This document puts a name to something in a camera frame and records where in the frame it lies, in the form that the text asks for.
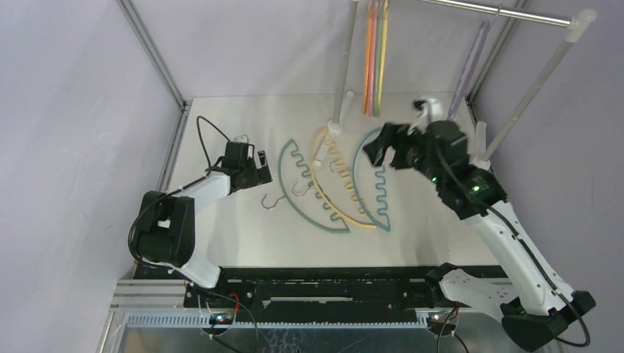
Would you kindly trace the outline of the teal plastic hanger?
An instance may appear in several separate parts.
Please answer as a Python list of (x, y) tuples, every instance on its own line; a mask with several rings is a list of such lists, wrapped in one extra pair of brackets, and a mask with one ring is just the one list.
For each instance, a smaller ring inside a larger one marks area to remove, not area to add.
[(391, 231), (391, 218), (388, 214), (389, 203), (387, 202), (387, 178), (386, 178), (386, 167), (382, 165), (374, 170), (374, 176), (377, 179), (375, 183), (375, 190), (377, 191), (377, 195), (375, 197), (375, 201), (380, 204), (380, 207), (377, 208), (374, 216), (369, 208), (366, 206), (364, 199), (361, 197), (361, 193), (359, 191), (358, 182), (357, 182), (357, 165), (358, 158), (360, 154), (364, 151), (364, 145), (368, 142), (371, 142), (373, 138), (376, 138), (381, 132), (381, 128), (375, 128), (371, 130), (359, 143), (358, 148), (355, 150), (352, 159), (352, 168), (351, 168), (351, 177), (353, 183), (353, 191), (355, 193), (355, 200), (359, 203), (360, 209), (364, 212), (364, 215), (371, 221), (373, 225), (375, 225), (378, 229), (384, 232)]

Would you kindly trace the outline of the purple plastic hanger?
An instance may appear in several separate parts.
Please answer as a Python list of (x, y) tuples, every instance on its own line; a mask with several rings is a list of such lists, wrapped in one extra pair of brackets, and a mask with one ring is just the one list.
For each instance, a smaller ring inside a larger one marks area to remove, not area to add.
[(494, 13), (492, 21), (488, 18), (483, 19), (478, 27), (478, 31), (476, 32), (467, 56), (464, 59), (464, 64), (461, 66), (460, 76), (456, 82), (453, 98), (447, 111), (447, 121), (457, 121), (456, 117), (458, 109), (467, 96), (469, 84), (472, 81), (473, 75), (475, 74), (478, 63), (481, 59), (489, 32), (496, 23), (497, 18), (500, 16), (501, 8), (502, 5), (500, 4)]

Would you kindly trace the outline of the pink plastic hanger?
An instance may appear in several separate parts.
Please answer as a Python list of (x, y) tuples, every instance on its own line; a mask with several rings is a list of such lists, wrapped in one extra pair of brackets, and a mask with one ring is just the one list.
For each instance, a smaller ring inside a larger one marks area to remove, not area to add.
[(374, 102), (374, 80), (375, 80), (375, 46), (377, 38), (377, 17), (378, 17), (379, 1), (372, 1), (369, 8), (369, 48), (368, 48), (368, 76), (367, 76), (367, 113), (373, 116)]

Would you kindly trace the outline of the orange plastic hanger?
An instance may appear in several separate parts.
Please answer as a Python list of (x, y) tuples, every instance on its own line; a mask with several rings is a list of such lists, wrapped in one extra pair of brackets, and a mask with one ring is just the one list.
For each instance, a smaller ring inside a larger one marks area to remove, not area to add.
[(373, 1), (369, 1), (366, 17), (366, 44), (364, 49), (364, 86), (363, 86), (363, 107), (362, 113), (368, 112), (368, 96), (369, 96), (369, 67), (370, 67), (370, 47), (372, 36), (372, 12)]

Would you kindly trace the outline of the light green plastic hanger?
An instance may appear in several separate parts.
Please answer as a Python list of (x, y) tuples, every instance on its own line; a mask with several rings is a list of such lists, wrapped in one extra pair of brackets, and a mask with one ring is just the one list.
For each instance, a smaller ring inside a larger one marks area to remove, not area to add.
[(381, 35), (382, 35), (382, 19), (383, 19), (383, 1), (377, 1), (377, 29), (375, 41), (375, 75), (374, 75), (374, 91), (373, 91), (373, 116), (379, 116), (379, 93), (380, 93), (380, 52), (381, 52)]

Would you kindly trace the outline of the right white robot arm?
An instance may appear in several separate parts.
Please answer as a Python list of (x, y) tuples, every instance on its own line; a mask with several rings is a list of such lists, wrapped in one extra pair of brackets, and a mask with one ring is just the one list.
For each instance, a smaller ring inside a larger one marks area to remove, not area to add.
[(521, 349), (534, 352), (563, 334), (596, 302), (574, 290), (537, 249), (521, 225), (506, 192), (490, 171), (470, 161), (468, 138), (453, 121), (434, 121), (424, 129), (384, 124), (363, 146), (374, 167), (389, 149), (390, 166), (420, 172), (451, 209), (488, 247), (513, 286), (512, 292), (444, 263), (426, 276), (425, 295), (433, 305), (465, 304), (499, 322)]

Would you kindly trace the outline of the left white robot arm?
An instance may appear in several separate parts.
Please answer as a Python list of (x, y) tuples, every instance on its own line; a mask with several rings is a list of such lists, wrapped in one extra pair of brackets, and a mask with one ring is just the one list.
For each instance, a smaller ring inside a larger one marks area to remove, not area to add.
[(239, 190), (272, 182), (264, 150), (230, 140), (224, 155), (198, 179), (169, 192), (143, 195), (128, 234), (136, 261), (178, 272), (202, 288), (202, 298), (214, 307), (225, 304), (230, 287), (220, 280), (221, 267), (196, 247), (196, 215), (212, 203)]

